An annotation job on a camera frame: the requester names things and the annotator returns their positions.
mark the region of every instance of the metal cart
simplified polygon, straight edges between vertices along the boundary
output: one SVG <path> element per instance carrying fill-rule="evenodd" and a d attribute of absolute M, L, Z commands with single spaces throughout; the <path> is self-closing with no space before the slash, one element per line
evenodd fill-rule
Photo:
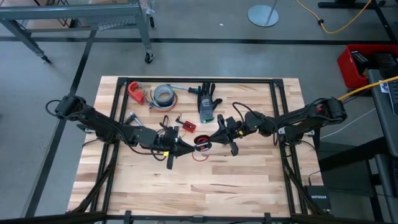
<path fill-rule="evenodd" d="M 148 33 L 148 23 L 155 27 L 151 15 L 142 11 L 139 0 L 125 4 L 70 5 L 67 0 L 48 0 L 45 6 L 0 7 L 0 22 L 44 62 L 51 63 L 31 37 L 33 32 L 64 32 L 106 29 L 139 29 L 145 47 L 145 62 L 151 63 L 154 54 Z M 29 29 L 27 21 L 57 19 L 63 28 Z"/>

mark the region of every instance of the duct tape roll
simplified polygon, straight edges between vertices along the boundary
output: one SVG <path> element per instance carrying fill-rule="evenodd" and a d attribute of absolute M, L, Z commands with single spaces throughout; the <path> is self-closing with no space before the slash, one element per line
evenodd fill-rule
<path fill-rule="evenodd" d="M 154 91 L 154 101 L 159 106 L 170 106 L 174 102 L 175 93 L 168 85 L 160 85 Z"/>

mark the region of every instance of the red object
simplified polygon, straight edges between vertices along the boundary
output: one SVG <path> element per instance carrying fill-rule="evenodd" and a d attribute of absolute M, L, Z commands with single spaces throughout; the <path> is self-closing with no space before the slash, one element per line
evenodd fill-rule
<path fill-rule="evenodd" d="M 182 128 L 187 130 L 187 131 L 189 131 L 189 132 L 191 132 L 191 133 L 193 133 L 195 131 L 195 128 L 197 128 L 196 125 L 192 124 L 189 121 L 185 121 L 185 122 L 180 121 L 180 116 L 178 116 L 175 121 L 180 123 L 180 124 L 182 124 Z"/>
<path fill-rule="evenodd" d="M 197 143 L 203 143 L 203 142 L 208 141 L 209 139 L 206 138 L 206 137 L 201 137 L 201 136 L 199 136 L 199 138 L 196 138 L 195 140 L 197 140 Z M 192 152 L 192 159 L 193 159 L 194 161 L 197 161 L 197 162 L 204 162 L 204 161 L 206 161 L 206 160 L 209 158 L 209 155 L 205 155 L 204 157 L 205 157 L 204 159 L 197 159 L 197 158 L 195 158 L 195 156 L 193 155 L 193 152 Z"/>
<path fill-rule="evenodd" d="M 193 133 L 195 131 L 195 128 L 197 128 L 197 126 L 192 124 L 189 121 L 185 121 L 184 125 L 182 126 L 182 128 L 187 130 L 187 131 L 189 131 L 189 132 L 191 132 L 191 133 Z"/>
<path fill-rule="evenodd" d="M 140 105 L 144 105 L 145 102 L 144 91 L 142 90 L 135 91 L 138 88 L 139 88 L 138 82 L 130 83 L 128 87 L 129 96 L 133 98 L 135 101 L 137 101 Z"/>
<path fill-rule="evenodd" d="M 345 51 L 338 57 L 337 62 L 343 75 L 344 83 L 347 88 L 361 88 L 366 86 L 368 78 L 359 74 L 356 68 L 352 51 L 357 50 L 368 60 L 372 60 L 372 54 L 376 52 L 391 52 L 398 56 L 398 45 L 381 44 L 349 44 Z"/>

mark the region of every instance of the red toolbox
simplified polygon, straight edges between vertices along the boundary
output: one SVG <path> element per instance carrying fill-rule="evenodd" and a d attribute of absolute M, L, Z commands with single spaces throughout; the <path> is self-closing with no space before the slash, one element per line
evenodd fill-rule
<path fill-rule="evenodd" d="M 368 84 L 368 78 L 359 74 L 356 69 L 352 51 L 357 50 L 363 56 L 372 60 L 372 54 L 376 52 L 391 52 L 398 57 L 398 45 L 381 44 L 349 44 L 344 52 L 338 57 L 337 62 L 343 75 L 347 88 L 361 88 Z"/>

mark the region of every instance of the work glove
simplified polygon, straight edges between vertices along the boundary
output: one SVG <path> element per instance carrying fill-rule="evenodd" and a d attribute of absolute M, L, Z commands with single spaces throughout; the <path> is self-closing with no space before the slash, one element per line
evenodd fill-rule
<path fill-rule="evenodd" d="M 215 88 L 216 84 L 210 82 L 205 82 L 201 87 L 198 87 L 198 112 L 202 123 L 213 121 L 213 110 L 216 109 L 218 104 L 223 102 L 222 99 L 213 101 Z"/>

